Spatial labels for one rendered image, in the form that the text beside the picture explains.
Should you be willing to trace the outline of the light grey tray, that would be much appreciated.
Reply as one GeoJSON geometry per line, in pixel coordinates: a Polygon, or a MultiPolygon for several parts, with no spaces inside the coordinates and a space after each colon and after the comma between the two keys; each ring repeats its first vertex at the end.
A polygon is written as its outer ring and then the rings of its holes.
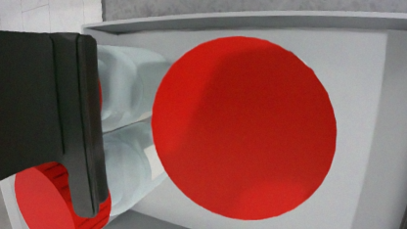
{"type": "Polygon", "coordinates": [[[334,107],[331,169],[301,206],[239,220],[187,198],[167,176],[102,229],[399,229],[407,206],[407,14],[254,11],[149,17],[81,26],[97,45],[148,48],[172,66],[226,36],[267,39],[315,71],[334,107]]]}

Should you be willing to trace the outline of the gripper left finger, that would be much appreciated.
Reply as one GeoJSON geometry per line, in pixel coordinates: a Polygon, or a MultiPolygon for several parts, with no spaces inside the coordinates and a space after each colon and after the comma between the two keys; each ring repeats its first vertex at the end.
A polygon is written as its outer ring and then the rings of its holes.
{"type": "Polygon", "coordinates": [[[0,30],[0,181],[51,161],[68,171],[75,214],[94,218],[109,197],[97,41],[0,30]]]}

